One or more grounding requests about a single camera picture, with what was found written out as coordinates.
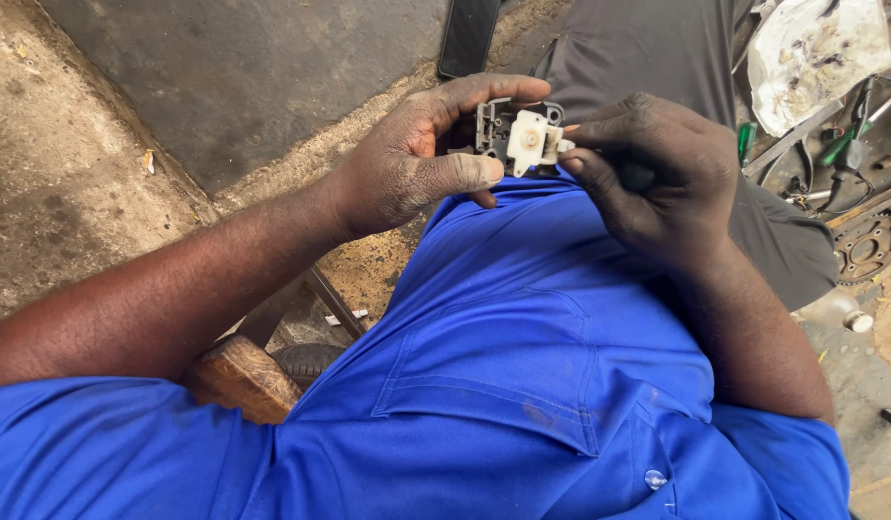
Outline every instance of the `bottle cap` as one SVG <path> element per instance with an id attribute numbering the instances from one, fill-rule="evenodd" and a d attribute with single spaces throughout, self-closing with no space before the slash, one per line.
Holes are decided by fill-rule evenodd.
<path id="1" fill-rule="evenodd" d="M 873 317 L 867 313 L 853 311 L 844 318 L 844 326 L 853 332 L 866 332 L 873 327 Z"/>

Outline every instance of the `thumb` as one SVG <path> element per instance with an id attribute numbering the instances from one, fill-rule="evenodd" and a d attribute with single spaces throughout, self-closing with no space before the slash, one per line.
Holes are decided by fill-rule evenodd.
<path id="1" fill-rule="evenodd" d="M 597 152 L 574 148 L 558 156 L 558 165 L 577 180 L 600 213 L 618 214 L 627 207 L 629 194 L 613 167 Z"/>
<path id="2" fill-rule="evenodd" d="M 493 188 L 503 179 L 504 166 L 493 157 L 449 154 L 421 159 L 417 170 L 418 182 L 437 200 Z"/>

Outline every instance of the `shirt button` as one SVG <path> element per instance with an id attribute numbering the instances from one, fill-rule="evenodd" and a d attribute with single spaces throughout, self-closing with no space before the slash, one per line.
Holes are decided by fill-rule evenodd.
<path id="1" fill-rule="evenodd" d="M 668 480 L 664 478 L 664 474 L 656 469 L 649 469 L 644 472 L 644 483 L 654 491 L 660 490 L 661 486 L 667 484 Z"/>

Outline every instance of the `chain sprocket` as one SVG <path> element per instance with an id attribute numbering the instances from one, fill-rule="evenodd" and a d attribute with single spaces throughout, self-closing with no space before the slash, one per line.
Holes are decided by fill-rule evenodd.
<path id="1" fill-rule="evenodd" d="M 883 212 L 835 239 L 841 285 L 862 283 L 891 264 L 891 213 Z"/>

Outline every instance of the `person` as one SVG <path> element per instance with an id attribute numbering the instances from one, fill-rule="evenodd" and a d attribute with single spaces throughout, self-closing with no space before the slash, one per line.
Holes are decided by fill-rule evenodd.
<path id="1" fill-rule="evenodd" d="M 578 0 L 547 82 L 416 93 L 312 185 L 6 318 L 0 520 L 845 518 L 832 400 L 788 314 L 836 264 L 823 225 L 740 177 L 746 12 Z M 567 109 L 567 173 L 435 155 L 505 96 Z M 624 190 L 597 151 L 655 184 Z M 283 424 L 172 382 L 323 254 L 440 199 L 386 314 Z"/>

